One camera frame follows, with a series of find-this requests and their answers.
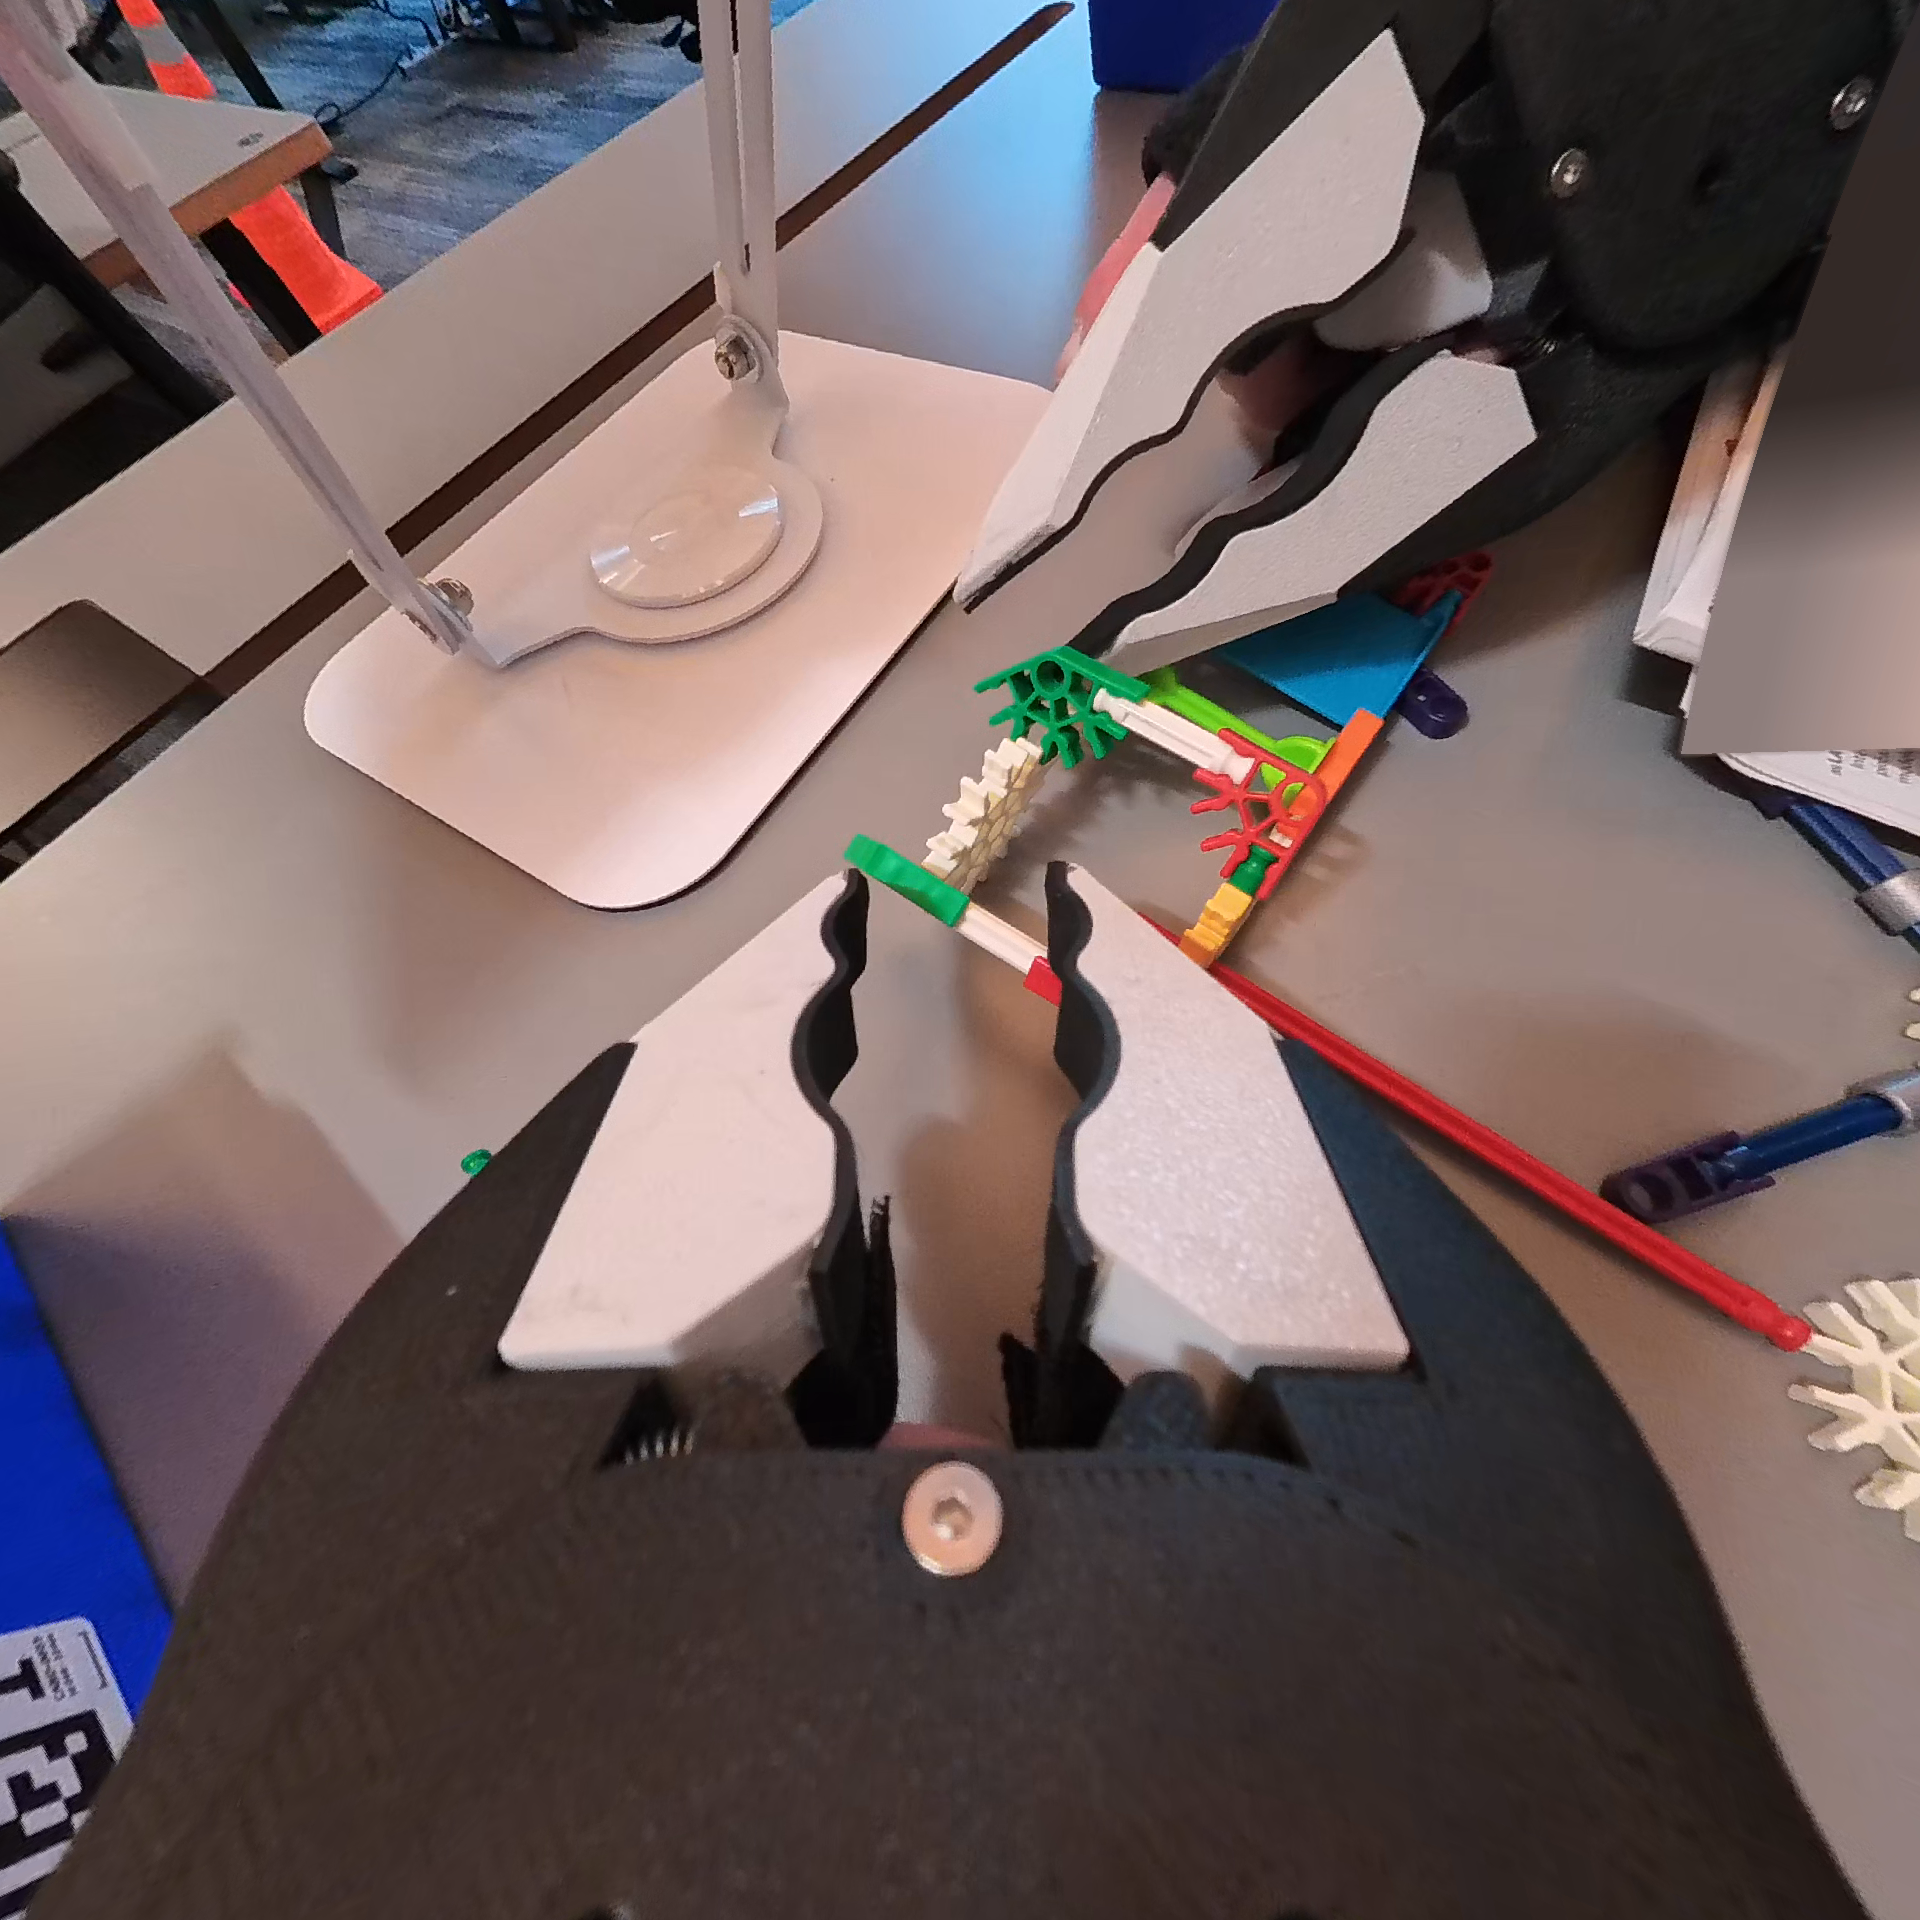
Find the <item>blue rod with purple connector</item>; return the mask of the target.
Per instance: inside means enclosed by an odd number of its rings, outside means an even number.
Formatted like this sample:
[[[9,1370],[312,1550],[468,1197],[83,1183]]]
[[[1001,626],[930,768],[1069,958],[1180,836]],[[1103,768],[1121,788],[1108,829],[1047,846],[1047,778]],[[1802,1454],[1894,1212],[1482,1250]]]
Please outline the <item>blue rod with purple connector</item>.
[[[1920,1125],[1920,1070],[1894,1070],[1855,1081],[1847,1097],[1782,1120],[1770,1129],[1714,1129],[1651,1161],[1625,1161],[1600,1177],[1600,1202],[1624,1212],[1665,1226],[1733,1197],[1774,1188],[1782,1169],[1834,1159],[1865,1136],[1910,1136]]]

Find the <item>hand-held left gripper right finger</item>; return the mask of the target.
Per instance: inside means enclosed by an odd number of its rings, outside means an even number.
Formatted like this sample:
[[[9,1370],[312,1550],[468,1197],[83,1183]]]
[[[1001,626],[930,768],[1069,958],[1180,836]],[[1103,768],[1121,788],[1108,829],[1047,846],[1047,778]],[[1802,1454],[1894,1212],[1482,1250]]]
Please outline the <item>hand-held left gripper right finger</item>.
[[[1047,865],[1047,968],[1077,1111],[1039,1334],[1004,1344],[1017,1449],[1093,1449],[1142,1370],[1205,1420],[1257,1368],[1398,1370],[1413,1344],[1272,1022],[1084,865]]]

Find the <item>long red plastic rod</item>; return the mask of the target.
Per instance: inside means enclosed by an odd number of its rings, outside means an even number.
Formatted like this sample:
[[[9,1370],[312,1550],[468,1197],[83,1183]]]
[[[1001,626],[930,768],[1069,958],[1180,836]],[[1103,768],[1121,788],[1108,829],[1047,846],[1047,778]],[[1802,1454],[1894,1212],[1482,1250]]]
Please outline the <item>long red plastic rod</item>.
[[[1755,1285],[1714,1271],[1708,1258],[1688,1250],[1676,1242],[1665,1242],[1657,1226],[1607,1207],[1599,1188],[1571,1183],[1566,1169],[1553,1169],[1546,1159],[1521,1148],[1511,1136],[1501,1136],[1492,1125],[1458,1111],[1452,1097],[1439,1097],[1433,1086],[1407,1081],[1398,1070],[1383,1070],[1379,1058],[1353,1051],[1347,1034],[1338,1034],[1327,1022],[1301,1016],[1299,1007],[1284,1007],[1276,989],[1218,975],[1214,982],[1229,982],[1257,1022],[1272,1022],[1291,1044],[1309,1044],[1327,1070],[1341,1070],[1353,1086],[1379,1096],[1395,1111],[1418,1120],[1427,1129],[1452,1136],[1458,1148],[1468,1148],[1482,1169],[1492,1169],[1501,1183],[1539,1197],[1556,1218],[1607,1242],[1614,1250],[1625,1250],[1643,1271],[1691,1292],[1698,1302],[1708,1302],[1714,1315],[1755,1330],[1761,1344],[1774,1344],[1782,1356],[1808,1356],[1815,1347],[1815,1322],[1782,1308],[1774,1298],[1761,1298]]]

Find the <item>white snowflake connector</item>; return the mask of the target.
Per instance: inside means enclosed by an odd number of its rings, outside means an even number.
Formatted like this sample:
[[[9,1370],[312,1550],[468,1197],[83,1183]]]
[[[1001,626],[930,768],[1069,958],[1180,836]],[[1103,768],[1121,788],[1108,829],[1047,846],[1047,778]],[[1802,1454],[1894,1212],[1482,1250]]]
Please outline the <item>white snowflake connector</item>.
[[[1855,1484],[1865,1504],[1898,1510],[1920,1539],[1920,1280],[1855,1280],[1847,1302],[1808,1302],[1817,1368],[1848,1388],[1795,1377],[1786,1399],[1825,1410],[1815,1449],[1882,1459]]]

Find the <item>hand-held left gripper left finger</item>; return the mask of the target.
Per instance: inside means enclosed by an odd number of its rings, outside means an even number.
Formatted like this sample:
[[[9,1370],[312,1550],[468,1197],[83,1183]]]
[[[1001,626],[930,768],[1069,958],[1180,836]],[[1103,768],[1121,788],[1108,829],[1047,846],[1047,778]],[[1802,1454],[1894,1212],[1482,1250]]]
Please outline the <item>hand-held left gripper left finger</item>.
[[[633,1030],[493,1344],[507,1368],[745,1368],[786,1393],[806,1445],[892,1432],[892,1202],[858,1202],[834,1111],[864,946],[864,870],[825,875]]]

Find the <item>blue plastic bin with tag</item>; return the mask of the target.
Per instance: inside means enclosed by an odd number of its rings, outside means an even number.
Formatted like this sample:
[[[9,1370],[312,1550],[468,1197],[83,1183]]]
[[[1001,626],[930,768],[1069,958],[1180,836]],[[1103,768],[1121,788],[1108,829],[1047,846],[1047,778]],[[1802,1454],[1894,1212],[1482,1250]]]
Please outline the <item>blue plastic bin with tag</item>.
[[[166,1635],[145,1543],[0,1243],[0,1913],[35,1908],[103,1801]]]

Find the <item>white instruction booklet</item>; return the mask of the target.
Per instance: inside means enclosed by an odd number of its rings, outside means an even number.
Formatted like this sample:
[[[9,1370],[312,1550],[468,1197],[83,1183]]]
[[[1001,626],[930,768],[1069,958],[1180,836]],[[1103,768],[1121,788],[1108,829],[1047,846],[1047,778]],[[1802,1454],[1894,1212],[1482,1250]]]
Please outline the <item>white instruction booklet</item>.
[[[1786,372],[1786,350],[1744,355],[1707,383],[1691,447],[1670,481],[1665,532],[1632,615],[1632,641],[1665,661],[1688,664],[1707,661],[1723,552],[1744,516],[1744,490],[1782,372]],[[1723,761],[1786,795],[1848,809],[1876,829],[1920,832],[1920,752],[1770,752],[1770,756],[1723,756]]]

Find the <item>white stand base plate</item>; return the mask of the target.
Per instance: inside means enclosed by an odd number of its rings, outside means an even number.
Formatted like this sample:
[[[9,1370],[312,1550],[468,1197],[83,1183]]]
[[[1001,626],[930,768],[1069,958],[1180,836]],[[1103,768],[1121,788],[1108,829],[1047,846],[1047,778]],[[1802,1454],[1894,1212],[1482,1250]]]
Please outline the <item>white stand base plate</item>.
[[[1044,26],[1044,3],[804,3],[769,34],[774,201],[837,175],[941,80]],[[563,175],[421,265],[377,313],[292,355],[289,386],[377,516],[403,481],[443,481],[716,258],[701,80],[581,161]],[[587,909],[647,909],[774,809],[825,733],[955,592],[1017,463],[1044,386],[786,332],[774,455],[821,490],[821,547],[737,626],[642,636],[642,607],[590,577],[590,532],[647,509],[716,408],[715,285],[701,346],[621,383],[621,408],[525,476],[443,566],[480,625],[533,655],[440,655],[377,604],[305,684],[325,756],[423,809],[451,832]],[[231,655],[270,607],[342,561],[318,561],[318,509],[231,400],[9,561],[9,641],[45,607],[97,604],[187,664]]]

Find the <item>small grey side table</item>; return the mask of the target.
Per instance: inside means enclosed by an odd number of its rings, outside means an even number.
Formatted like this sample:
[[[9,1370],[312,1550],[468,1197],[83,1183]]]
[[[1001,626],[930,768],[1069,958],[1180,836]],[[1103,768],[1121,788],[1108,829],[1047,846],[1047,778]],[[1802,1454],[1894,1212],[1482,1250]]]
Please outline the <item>small grey side table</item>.
[[[276,187],[298,187],[312,230],[342,257],[338,201],[325,175],[333,137],[312,117],[257,105],[257,102],[187,102],[162,87],[103,87],[103,95],[119,117],[130,137],[138,148],[187,233],[224,230]],[[170,307],[162,307],[162,285],[138,273],[131,250],[119,239],[119,215],[91,201],[91,187],[71,175],[60,148],[36,130],[36,117],[13,105],[13,95],[9,95],[0,137],[9,161],[17,166],[26,201],[91,258],[91,273],[103,285],[138,285],[150,298],[150,318],[194,335],[194,323]]]

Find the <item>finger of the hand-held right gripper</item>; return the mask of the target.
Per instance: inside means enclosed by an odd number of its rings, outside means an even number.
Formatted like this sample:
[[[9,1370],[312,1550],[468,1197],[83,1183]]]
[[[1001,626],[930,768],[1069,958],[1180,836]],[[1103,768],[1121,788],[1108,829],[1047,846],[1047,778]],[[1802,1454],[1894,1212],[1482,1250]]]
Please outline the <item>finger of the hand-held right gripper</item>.
[[[1395,350],[1276,490],[1214,509],[1157,586],[1093,615],[1093,655],[1163,664],[1314,607],[1524,447],[1521,367]]]
[[[1472,34],[1257,34],[1163,223],[1084,332],[1029,447],[1001,481],[955,604],[1039,566],[1093,490],[1171,447],[1214,367],[1314,313],[1341,350],[1427,346],[1488,313],[1488,258],[1458,187],[1413,187],[1427,87]]]

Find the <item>person's right hand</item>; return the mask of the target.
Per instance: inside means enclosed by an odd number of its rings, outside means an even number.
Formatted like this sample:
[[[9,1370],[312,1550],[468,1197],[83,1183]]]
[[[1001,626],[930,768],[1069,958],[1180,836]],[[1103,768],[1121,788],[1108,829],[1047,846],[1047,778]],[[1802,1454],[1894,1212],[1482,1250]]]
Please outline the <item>person's right hand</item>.
[[[1134,257],[1154,239],[1154,230],[1163,223],[1163,201],[1177,196],[1177,175],[1157,171],[1138,196],[1138,212],[1125,215],[1125,230],[1115,233],[1115,250],[1093,258],[1084,298],[1077,298],[1077,323],[1058,359],[1058,383],[1069,372],[1069,359],[1084,355],[1103,307],[1115,298],[1121,273],[1134,265]]]

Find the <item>blue rod with grey connector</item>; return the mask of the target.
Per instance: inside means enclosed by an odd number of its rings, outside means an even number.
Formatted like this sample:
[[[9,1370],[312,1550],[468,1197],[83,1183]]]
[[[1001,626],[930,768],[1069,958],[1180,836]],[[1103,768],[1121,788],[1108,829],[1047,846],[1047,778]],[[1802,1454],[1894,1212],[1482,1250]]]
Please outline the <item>blue rod with grey connector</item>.
[[[1920,946],[1920,870],[1898,865],[1855,814],[1747,781],[1755,814],[1786,819],[1855,898],[1855,909]]]

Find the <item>colourful plastic construction toy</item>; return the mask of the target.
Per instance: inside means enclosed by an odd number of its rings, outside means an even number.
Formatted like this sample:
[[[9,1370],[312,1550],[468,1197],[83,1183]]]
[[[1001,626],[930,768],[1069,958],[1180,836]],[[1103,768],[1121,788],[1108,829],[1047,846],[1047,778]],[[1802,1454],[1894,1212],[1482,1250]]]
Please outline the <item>colourful plastic construction toy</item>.
[[[858,832],[844,865],[1017,968],[1029,989],[1058,996],[1062,982],[1044,946],[982,909],[973,891],[1009,850],[1047,768],[1084,768],[1108,761],[1121,742],[1154,742],[1187,768],[1187,814],[1214,819],[1204,850],[1218,850],[1218,886],[1177,946],[1195,968],[1218,968],[1236,935],[1321,829],[1327,798],[1353,781],[1383,719],[1398,719],[1407,681],[1433,661],[1488,577],[1492,561],[1461,552],[1427,566],[1395,600],[1338,600],[1276,626],[1229,641],[1229,664],[1338,727],[1327,737],[1272,737],[1246,713],[1195,695],[1177,664],[1121,672],[1084,650],[1009,661],[982,681],[982,695],[1004,695],[992,713],[1004,737],[947,798],[947,829],[919,850],[892,850]]]

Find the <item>orange traffic cone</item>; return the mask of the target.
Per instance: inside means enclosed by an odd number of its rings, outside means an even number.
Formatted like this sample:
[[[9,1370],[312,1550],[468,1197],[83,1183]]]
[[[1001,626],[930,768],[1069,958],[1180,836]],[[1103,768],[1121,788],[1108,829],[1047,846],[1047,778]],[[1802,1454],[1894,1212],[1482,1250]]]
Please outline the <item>orange traffic cone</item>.
[[[119,16],[166,95],[214,102],[214,80],[150,0],[119,0]],[[204,230],[204,250],[279,350],[305,350],[380,298],[380,285],[312,230],[289,187]]]

